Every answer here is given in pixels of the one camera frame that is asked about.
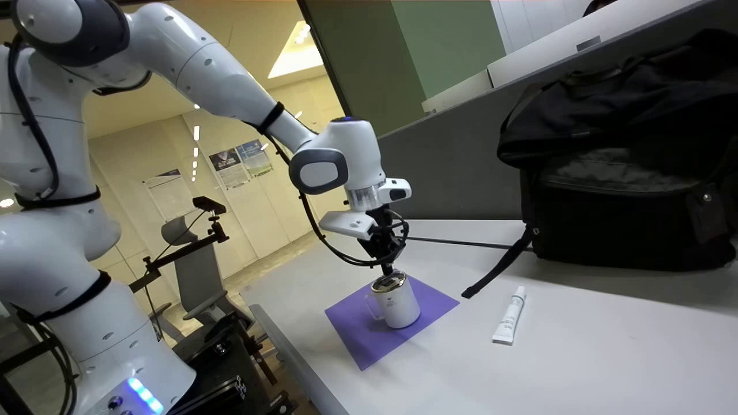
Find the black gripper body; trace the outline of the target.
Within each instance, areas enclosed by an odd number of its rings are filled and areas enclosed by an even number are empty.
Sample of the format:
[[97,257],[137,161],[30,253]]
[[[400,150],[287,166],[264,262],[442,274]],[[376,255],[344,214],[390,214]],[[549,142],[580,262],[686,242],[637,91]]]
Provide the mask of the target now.
[[407,222],[392,208],[371,209],[368,216],[376,222],[363,252],[374,257],[394,257],[406,246]]

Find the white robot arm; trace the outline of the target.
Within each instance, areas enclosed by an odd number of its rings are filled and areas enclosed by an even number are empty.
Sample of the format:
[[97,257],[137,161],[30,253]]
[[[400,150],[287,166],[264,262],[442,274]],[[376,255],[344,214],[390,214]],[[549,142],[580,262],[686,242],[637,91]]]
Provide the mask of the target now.
[[114,0],[9,0],[16,35],[2,47],[2,180],[30,209],[97,199],[88,166],[83,98],[166,79],[212,115],[240,119],[284,146],[302,195],[344,188],[348,208],[314,223],[353,236],[363,266],[387,269],[407,225],[390,209],[411,184],[379,163],[374,127],[338,118],[303,127],[206,30],[166,2],[123,11]]

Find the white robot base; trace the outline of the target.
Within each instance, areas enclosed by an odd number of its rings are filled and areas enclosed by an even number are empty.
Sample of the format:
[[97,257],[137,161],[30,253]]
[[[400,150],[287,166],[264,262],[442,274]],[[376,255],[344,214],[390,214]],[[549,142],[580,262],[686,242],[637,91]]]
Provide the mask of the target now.
[[193,384],[128,285],[93,261],[118,245],[88,166],[88,141],[68,119],[2,118],[2,180],[21,209],[0,219],[0,294],[48,324],[74,362],[72,415],[166,415]]

